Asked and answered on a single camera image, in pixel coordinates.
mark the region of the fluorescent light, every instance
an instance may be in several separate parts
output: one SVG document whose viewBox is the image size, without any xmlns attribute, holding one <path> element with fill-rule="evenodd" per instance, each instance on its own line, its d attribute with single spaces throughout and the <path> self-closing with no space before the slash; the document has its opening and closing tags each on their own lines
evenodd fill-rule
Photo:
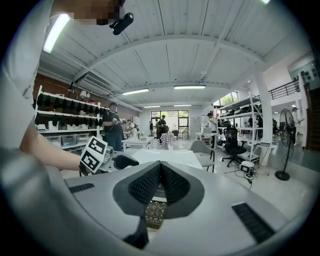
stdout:
<svg viewBox="0 0 320 256">
<path fill-rule="evenodd" d="M 176 85 L 174 86 L 175 90 L 181 90 L 181 89 L 204 89 L 206 88 L 205 85 Z"/>
<path fill-rule="evenodd" d="M 190 107 L 191 104 L 185 104 L 185 105 L 173 105 L 174 107 Z"/>
<path fill-rule="evenodd" d="M 144 106 L 145 109 L 147 108 L 160 108 L 160 106 Z"/>
<path fill-rule="evenodd" d="M 51 53 L 52 48 L 54 47 L 58 36 L 60 35 L 62 29 L 70 20 L 70 17 L 67 14 L 60 14 L 53 24 L 48 37 L 46 38 L 43 50 L 47 53 Z"/>
<path fill-rule="evenodd" d="M 129 92 L 124 92 L 122 95 L 129 95 L 129 94 L 138 94 L 138 93 L 144 93 L 144 92 L 149 92 L 149 89 L 141 89 L 141 90 L 133 90 Z"/>
</svg>

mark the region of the staircase railing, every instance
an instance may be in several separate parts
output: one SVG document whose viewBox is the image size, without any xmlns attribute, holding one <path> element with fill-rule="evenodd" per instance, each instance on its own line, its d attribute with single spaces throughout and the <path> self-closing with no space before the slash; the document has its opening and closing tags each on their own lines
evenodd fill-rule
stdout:
<svg viewBox="0 0 320 256">
<path fill-rule="evenodd" d="M 270 100 L 300 92 L 299 81 L 293 80 L 269 91 Z"/>
</svg>

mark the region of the standing fan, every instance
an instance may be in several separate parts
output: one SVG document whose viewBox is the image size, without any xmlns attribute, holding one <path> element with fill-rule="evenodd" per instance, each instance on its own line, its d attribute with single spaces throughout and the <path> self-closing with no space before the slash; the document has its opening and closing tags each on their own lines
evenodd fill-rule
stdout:
<svg viewBox="0 0 320 256">
<path fill-rule="evenodd" d="M 288 164 L 288 158 L 290 154 L 290 147 L 295 136 L 295 122 L 292 114 L 288 109 L 283 109 L 280 114 L 280 138 L 282 144 L 288 148 L 288 152 L 286 154 L 285 164 L 283 170 L 278 170 L 275 172 L 275 176 L 282 181 L 288 181 L 290 179 L 290 175 L 286 172 L 286 167 Z"/>
</svg>

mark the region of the checkered tablecloth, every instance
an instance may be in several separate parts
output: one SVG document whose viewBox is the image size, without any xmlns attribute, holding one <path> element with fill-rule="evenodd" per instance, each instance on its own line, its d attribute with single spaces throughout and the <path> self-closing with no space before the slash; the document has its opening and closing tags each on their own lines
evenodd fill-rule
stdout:
<svg viewBox="0 0 320 256">
<path fill-rule="evenodd" d="M 162 141 L 162 146 L 168 147 L 171 141 L 175 139 L 175 136 L 173 133 L 162 133 L 161 135 L 161 141 Z"/>
</svg>

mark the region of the brick wall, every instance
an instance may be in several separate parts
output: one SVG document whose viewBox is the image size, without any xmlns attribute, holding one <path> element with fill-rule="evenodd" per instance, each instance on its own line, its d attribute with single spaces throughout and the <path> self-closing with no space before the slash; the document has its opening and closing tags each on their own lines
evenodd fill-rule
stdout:
<svg viewBox="0 0 320 256">
<path fill-rule="evenodd" d="M 42 90 L 46 93 L 64 94 L 65 97 L 68 97 L 71 99 L 77 99 L 77 95 L 80 95 L 80 92 L 81 92 L 81 90 L 76 87 L 74 87 L 74 93 L 68 92 L 67 88 L 70 86 L 70 84 L 66 84 L 64 82 L 60 82 L 50 77 L 37 74 L 35 77 L 34 88 L 33 88 L 34 99 L 37 98 L 40 86 L 42 86 Z M 111 103 L 111 101 L 98 97 L 96 95 L 91 95 L 90 99 L 95 99 L 96 103 L 100 102 L 101 106 L 103 107 L 108 107 L 109 104 Z M 139 112 L 121 105 L 118 106 L 117 112 L 118 112 L 119 118 L 132 120 L 133 117 L 139 116 Z"/>
</svg>

